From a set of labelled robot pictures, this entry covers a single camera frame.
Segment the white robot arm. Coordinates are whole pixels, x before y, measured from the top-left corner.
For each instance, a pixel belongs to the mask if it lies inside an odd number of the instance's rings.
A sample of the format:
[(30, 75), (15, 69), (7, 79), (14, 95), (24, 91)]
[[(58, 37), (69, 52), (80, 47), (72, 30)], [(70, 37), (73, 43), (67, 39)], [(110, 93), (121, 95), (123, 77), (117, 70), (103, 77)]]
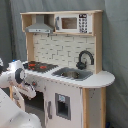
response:
[(0, 128), (42, 128), (35, 114), (23, 111), (3, 91), (3, 88), (21, 84), (24, 79), (25, 71), (20, 60), (11, 62), (8, 70), (3, 71), (0, 58)]

